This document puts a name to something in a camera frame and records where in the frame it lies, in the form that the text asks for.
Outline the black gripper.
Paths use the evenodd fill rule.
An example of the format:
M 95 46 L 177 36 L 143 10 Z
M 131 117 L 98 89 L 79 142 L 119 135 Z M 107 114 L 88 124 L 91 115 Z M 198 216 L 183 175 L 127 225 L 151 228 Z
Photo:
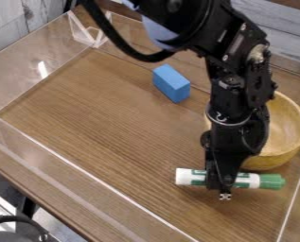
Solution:
M 206 188 L 220 192 L 220 200 L 230 200 L 242 162 L 261 153 L 268 139 L 270 79 L 226 75 L 213 77 L 210 84 L 210 129 L 201 135 Z

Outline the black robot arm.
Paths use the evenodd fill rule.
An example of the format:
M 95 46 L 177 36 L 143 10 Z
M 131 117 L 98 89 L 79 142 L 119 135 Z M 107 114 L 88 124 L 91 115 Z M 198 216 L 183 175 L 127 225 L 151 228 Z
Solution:
M 210 129 L 199 137 L 206 187 L 229 200 L 242 163 L 261 153 L 269 135 L 266 102 L 277 84 L 266 35 L 230 0 L 129 1 L 151 39 L 170 51 L 195 52 L 206 61 Z

